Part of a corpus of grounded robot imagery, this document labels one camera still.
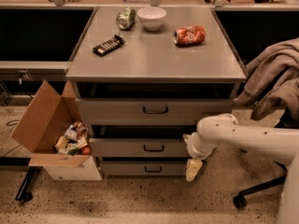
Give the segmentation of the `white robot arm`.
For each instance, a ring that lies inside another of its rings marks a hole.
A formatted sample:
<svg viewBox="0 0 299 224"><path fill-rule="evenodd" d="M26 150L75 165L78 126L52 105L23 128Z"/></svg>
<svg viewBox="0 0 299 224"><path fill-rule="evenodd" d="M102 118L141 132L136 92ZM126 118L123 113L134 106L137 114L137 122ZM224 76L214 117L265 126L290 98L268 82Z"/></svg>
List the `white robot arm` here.
<svg viewBox="0 0 299 224"><path fill-rule="evenodd" d="M299 223L299 130L240 126L235 116L220 114L201 119L196 131L183 136L191 156L186 179L194 180L207 158L219 144L251 150L287 167L276 224Z"/></svg>

